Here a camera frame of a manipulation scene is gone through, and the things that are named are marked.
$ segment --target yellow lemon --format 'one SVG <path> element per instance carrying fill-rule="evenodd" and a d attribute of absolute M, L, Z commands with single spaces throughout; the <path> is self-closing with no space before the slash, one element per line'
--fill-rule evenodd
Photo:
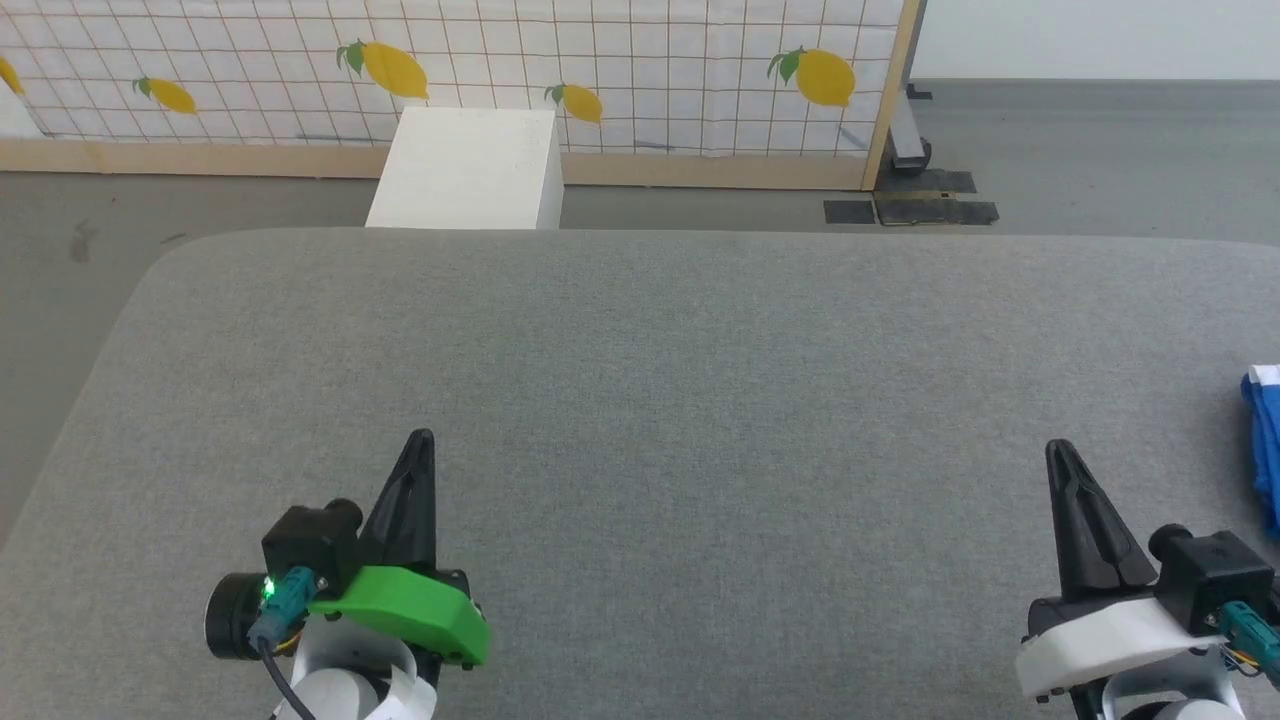
<path fill-rule="evenodd" d="M 845 108 L 854 95 L 854 68 L 833 53 L 826 50 L 805 50 L 803 46 L 791 53 L 778 53 L 769 63 L 765 76 L 773 74 L 773 68 L 778 68 L 778 76 L 786 85 L 791 76 L 796 76 L 796 87 L 800 95 L 814 105 L 833 105 Z"/>
<path fill-rule="evenodd" d="M 383 90 L 401 97 L 421 97 L 426 100 L 426 73 L 408 53 L 383 45 L 381 42 L 361 42 L 338 49 L 338 65 L 347 65 L 360 74 L 360 68 L 369 68 L 369 77 Z"/>
<path fill-rule="evenodd" d="M 9 86 L 9 90 L 12 90 L 14 95 L 23 94 L 18 73 L 13 69 L 13 65 L 9 64 L 9 60 L 5 60 L 4 58 L 0 58 L 0 79 Z"/>
<path fill-rule="evenodd" d="M 580 120 L 600 124 L 600 115 L 604 113 L 604 108 L 600 105 L 600 99 L 590 90 L 579 85 L 564 85 L 562 82 L 554 87 L 548 87 L 547 92 L 543 92 L 543 99 L 548 95 L 552 96 L 552 100 L 557 105 L 563 101 L 564 109 L 568 110 L 570 115 Z"/>
<path fill-rule="evenodd" d="M 147 97 L 155 97 L 156 102 L 169 108 L 174 113 L 196 114 L 196 101 L 191 97 L 189 92 L 177 83 L 143 77 L 133 81 L 133 90 L 136 92 L 141 91 Z"/>

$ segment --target blue cloth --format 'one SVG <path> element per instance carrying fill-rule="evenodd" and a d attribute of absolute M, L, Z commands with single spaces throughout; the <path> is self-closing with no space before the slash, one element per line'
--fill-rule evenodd
<path fill-rule="evenodd" d="M 1253 489 L 1266 507 L 1266 529 L 1280 539 L 1280 365 L 1253 365 L 1240 380 L 1253 406 Z"/>

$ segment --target wooden frame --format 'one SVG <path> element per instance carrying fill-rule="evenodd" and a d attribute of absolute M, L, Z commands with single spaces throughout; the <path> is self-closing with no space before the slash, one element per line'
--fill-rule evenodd
<path fill-rule="evenodd" d="M 750 190 L 861 190 L 876 187 L 890 119 L 920 0 L 905 0 L 890 59 L 886 92 L 868 158 L 815 155 L 593 155 L 562 156 L 564 184 L 723 187 Z M 0 140 L 0 170 L 378 178 L 387 147 L 293 145 L 179 145 L 74 140 Z"/>

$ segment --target white pedestal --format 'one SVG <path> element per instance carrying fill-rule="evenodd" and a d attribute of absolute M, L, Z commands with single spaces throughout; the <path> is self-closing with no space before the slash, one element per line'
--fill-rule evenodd
<path fill-rule="evenodd" d="M 406 108 L 365 227 L 558 228 L 556 113 Z"/>

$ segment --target gray tabletop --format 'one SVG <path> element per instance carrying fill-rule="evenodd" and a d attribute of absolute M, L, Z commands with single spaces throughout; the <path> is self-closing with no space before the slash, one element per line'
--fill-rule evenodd
<path fill-rule="evenodd" d="M 265 717 L 262 669 L 204 647 L 210 589 L 288 505 L 370 507 L 430 427 L 442 561 L 494 632 L 443 717 L 1068 717 L 1012 673 L 1056 584 L 1044 442 L 1143 538 L 1263 547 L 1236 383 L 1280 359 L 1277 278 L 1157 240 L 196 242 L 0 553 L 0 716 Z"/>

